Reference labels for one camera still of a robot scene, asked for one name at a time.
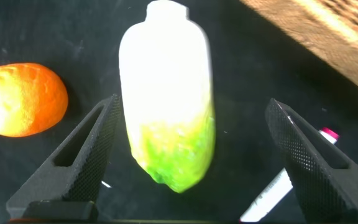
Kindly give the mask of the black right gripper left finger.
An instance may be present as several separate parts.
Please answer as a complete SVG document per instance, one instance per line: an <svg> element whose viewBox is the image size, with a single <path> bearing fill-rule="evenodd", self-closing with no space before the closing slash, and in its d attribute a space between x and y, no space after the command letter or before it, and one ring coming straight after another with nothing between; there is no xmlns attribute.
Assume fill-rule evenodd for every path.
<svg viewBox="0 0 358 224"><path fill-rule="evenodd" d="M101 100L7 201L12 222L95 222L120 97Z"/></svg>

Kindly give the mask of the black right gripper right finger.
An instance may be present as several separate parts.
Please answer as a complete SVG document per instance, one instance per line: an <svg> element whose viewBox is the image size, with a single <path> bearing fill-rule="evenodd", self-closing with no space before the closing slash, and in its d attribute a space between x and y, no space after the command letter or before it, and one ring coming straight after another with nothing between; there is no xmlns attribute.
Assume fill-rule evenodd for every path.
<svg viewBox="0 0 358 224"><path fill-rule="evenodd" d="M305 220L358 223L358 165L274 98L265 119Z"/></svg>

